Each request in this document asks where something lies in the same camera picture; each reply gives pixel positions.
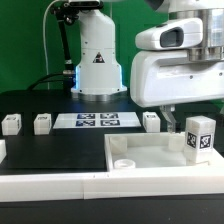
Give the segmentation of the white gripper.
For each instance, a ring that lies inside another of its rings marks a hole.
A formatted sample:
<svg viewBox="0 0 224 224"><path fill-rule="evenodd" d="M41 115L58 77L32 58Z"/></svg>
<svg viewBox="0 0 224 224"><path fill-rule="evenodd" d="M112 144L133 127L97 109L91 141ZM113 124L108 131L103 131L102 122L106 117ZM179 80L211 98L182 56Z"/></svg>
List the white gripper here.
<svg viewBox="0 0 224 224"><path fill-rule="evenodd" d="M224 61L190 62L186 50L141 51L133 59L130 95L141 107L161 106L176 132L175 104L224 98Z"/></svg>

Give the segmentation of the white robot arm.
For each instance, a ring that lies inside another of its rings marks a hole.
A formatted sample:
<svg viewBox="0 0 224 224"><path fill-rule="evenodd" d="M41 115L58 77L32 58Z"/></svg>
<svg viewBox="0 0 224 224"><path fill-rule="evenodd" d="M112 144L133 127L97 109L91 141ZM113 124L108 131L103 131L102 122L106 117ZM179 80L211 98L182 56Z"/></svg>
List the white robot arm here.
<svg viewBox="0 0 224 224"><path fill-rule="evenodd" d="M177 132L176 104L224 98L224 0L145 1L169 19L136 35L140 52L127 88L115 56L115 26L98 10L100 0L69 0L79 10L81 36L72 92L105 101L128 90L137 105L158 106L168 130Z"/></svg>

